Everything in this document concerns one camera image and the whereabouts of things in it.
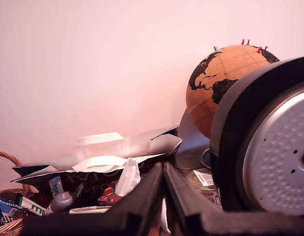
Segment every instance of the cork globe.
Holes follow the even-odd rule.
[[[279,61],[266,49],[251,45],[221,48],[193,71],[186,92],[187,111],[207,138],[210,138],[215,111],[226,91],[247,73]]]

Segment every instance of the wicker basket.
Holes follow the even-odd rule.
[[[17,159],[14,155],[9,154],[5,151],[0,150],[0,156],[5,157],[6,159],[12,161],[16,166],[21,166],[22,163],[19,159]],[[3,196],[8,199],[15,199],[15,196],[17,193],[22,194],[25,197],[30,197],[33,195],[30,186],[27,184],[23,184],[23,189],[7,189],[0,191],[0,196]],[[15,220],[11,221],[10,223],[7,223],[5,225],[2,225],[0,227],[0,236],[17,236],[21,229],[22,229],[22,223],[24,221],[25,216],[22,214]]]

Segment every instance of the tissue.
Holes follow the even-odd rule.
[[[131,192],[139,182],[140,172],[138,164],[132,158],[128,158],[121,177],[116,185],[115,193],[121,197],[124,197]]]

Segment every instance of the perforated metal plate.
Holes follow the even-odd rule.
[[[304,89],[259,125],[244,157],[243,184],[264,210],[304,214]]]

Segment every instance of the red push pin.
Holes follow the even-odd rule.
[[[257,53],[260,53],[260,50],[262,49],[262,47],[259,47],[258,51],[256,51]]]

